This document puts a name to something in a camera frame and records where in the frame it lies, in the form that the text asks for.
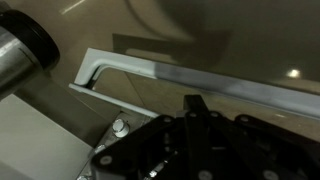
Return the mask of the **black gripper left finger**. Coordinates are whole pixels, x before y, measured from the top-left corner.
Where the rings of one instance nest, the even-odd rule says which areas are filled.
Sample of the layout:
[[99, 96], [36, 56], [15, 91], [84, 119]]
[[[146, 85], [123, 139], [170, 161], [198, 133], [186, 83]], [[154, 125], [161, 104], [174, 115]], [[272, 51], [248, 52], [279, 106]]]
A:
[[93, 179], [212, 180], [209, 114], [201, 96], [185, 96], [180, 116], [160, 115], [95, 155]]

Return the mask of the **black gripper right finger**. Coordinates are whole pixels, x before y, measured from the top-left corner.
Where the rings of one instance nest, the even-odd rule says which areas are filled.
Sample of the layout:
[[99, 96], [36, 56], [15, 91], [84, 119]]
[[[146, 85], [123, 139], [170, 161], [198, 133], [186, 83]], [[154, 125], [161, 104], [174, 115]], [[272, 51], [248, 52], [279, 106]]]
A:
[[320, 180], [320, 143], [249, 115], [208, 114], [215, 180]]

